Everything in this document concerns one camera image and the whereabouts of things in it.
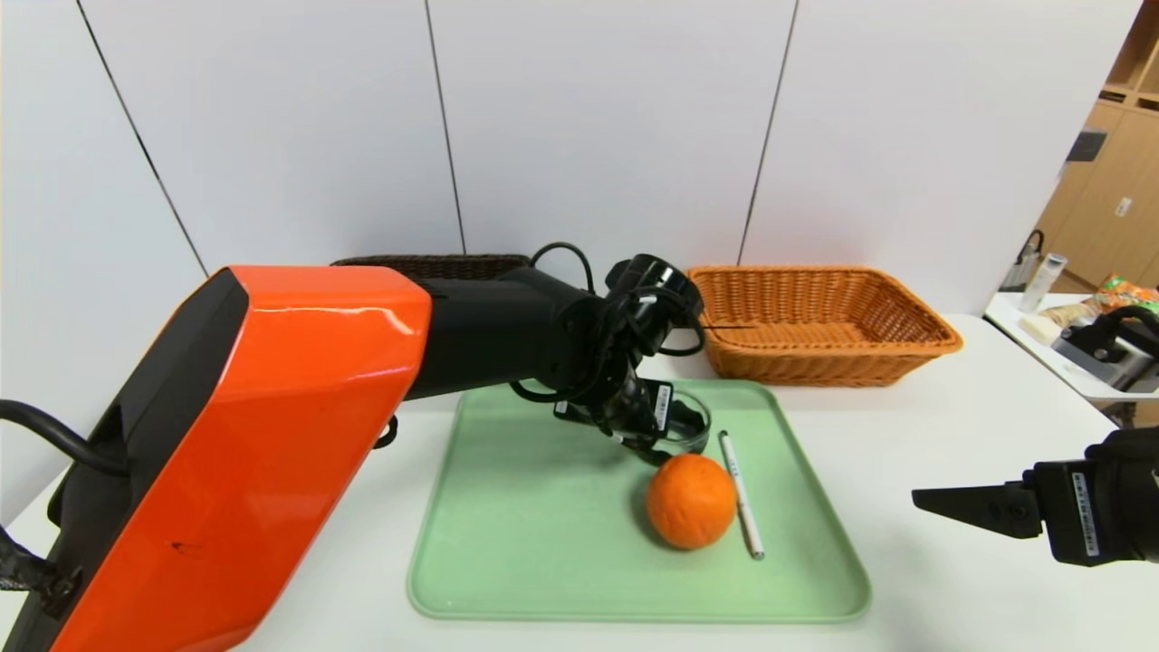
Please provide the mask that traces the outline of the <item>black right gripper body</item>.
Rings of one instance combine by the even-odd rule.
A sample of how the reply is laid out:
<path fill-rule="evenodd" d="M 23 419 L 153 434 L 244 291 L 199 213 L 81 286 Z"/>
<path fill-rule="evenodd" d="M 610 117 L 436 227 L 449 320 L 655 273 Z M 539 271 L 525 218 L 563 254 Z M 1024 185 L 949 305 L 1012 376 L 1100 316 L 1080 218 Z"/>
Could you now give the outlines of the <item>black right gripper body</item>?
<path fill-rule="evenodd" d="M 1158 434 L 1118 428 L 1076 461 L 1034 466 L 1051 554 L 1084 567 L 1158 561 Z"/>

